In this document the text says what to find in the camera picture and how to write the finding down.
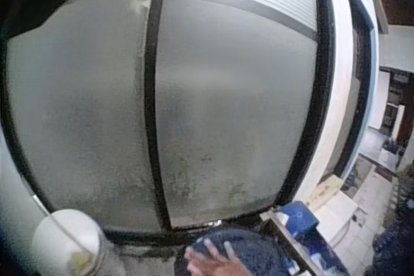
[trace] finger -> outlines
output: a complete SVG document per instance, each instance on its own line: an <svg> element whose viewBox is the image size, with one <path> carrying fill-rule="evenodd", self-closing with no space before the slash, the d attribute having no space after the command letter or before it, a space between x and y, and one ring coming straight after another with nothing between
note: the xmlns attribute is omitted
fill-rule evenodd
<svg viewBox="0 0 414 276"><path fill-rule="evenodd" d="M219 253L219 250L217 250L217 248L213 245L210 239L205 239L204 245L207 247L208 251L211 253L213 258L220 262L227 261L227 259Z"/></svg>
<svg viewBox="0 0 414 276"><path fill-rule="evenodd" d="M230 261L239 262L239 258L235 254L234 249L233 249L232 245L230 244L230 242L227 242L227 241L224 242L224 248L226 249L227 257Z"/></svg>
<svg viewBox="0 0 414 276"><path fill-rule="evenodd" d="M192 263L187 265L187 270L191 273L191 276L202 276L201 270Z"/></svg>
<svg viewBox="0 0 414 276"><path fill-rule="evenodd" d="M186 248L184 258L188 261L190 261L190 260L204 261L204 260L207 259L202 253L199 253L199 252L195 251L192 247L187 247Z"/></svg>

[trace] wooden plank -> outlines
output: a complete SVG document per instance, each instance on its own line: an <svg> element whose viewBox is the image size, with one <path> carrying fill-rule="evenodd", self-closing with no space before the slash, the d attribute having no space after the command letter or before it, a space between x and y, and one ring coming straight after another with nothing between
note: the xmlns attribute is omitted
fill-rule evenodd
<svg viewBox="0 0 414 276"><path fill-rule="evenodd" d="M290 257L296 261L301 271L308 271L313 276L322 276L323 272L307 255L302 245L292 237L277 216L272 211L268 211L267 214L269 219L266 221L264 230L278 238L278 242L284 245Z"/></svg>
<svg viewBox="0 0 414 276"><path fill-rule="evenodd" d="M324 205L332 196L341 190L344 180L335 175L330 176L324 182L320 183L306 200L305 205L310 211L315 212L319 207Z"/></svg>

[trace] hand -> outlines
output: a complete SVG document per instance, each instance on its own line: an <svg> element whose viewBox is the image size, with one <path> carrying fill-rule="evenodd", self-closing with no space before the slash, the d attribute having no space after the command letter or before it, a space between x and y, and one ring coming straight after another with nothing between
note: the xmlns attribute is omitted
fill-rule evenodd
<svg viewBox="0 0 414 276"><path fill-rule="evenodd" d="M191 276L252 276L229 242L224 242L228 259L219 253L210 239L205 239L204 245L212 255L211 259L196 252L192 247L186 249L184 258L188 260L187 270Z"/></svg>

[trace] person's hand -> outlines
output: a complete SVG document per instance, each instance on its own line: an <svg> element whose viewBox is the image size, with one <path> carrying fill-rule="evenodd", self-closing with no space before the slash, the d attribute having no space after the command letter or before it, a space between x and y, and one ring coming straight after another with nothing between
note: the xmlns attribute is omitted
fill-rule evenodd
<svg viewBox="0 0 414 276"><path fill-rule="evenodd" d="M184 258L188 261L187 270L191 276L252 276L229 242L224 242L228 259L219 253L210 239L205 239L204 245L212 255L211 258L196 252L192 247L186 249Z"/></svg>

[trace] tiled floor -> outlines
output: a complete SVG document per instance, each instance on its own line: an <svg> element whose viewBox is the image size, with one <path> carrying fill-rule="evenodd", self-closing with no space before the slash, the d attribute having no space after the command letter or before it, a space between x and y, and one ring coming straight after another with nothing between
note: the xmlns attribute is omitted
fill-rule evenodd
<svg viewBox="0 0 414 276"><path fill-rule="evenodd" d="M338 243L334 239L332 245L334 251L341 258L351 275L361 276L365 268L372 263L374 251L372 242L375 234L384 231L382 220L387 209L392 184L379 174L374 172L375 166L370 170L361 188L355 194L353 200L360 208L358 222L351 220L348 226L339 232L339 236L345 237Z"/></svg>

